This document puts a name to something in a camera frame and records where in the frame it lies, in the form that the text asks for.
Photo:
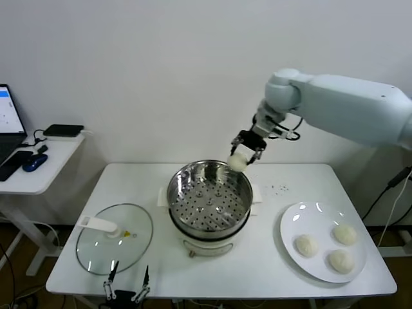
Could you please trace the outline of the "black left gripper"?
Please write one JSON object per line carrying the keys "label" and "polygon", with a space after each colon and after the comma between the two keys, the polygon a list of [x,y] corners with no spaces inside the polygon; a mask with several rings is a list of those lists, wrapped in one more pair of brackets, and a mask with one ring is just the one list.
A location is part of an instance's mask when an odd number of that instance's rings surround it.
{"label": "black left gripper", "polygon": [[109,308],[118,309],[135,309],[138,308],[138,303],[141,303],[150,292],[149,286],[149,266],[146,266],[142,288],[139,293],[127,290],[114,290],[113,282],[117,273],[119,261],[113,265],[108,279],[104,281],[103,288],[106,294]]}

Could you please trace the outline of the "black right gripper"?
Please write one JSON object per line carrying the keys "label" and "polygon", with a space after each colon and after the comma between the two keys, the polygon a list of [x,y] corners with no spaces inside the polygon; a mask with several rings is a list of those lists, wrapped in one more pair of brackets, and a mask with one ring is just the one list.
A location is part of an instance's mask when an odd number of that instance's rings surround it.
{"label": "black right gripper", "polygon": [[236,136],[230,144],[231,155],[235,153],[240,144],[254,151],[254,154],[248,160],[247,165],[253,164],[256,160],[259,160],[262,152],[267,147],[267,143],[264,141],[264,138],[251,130],[241,130],[238,136]]}

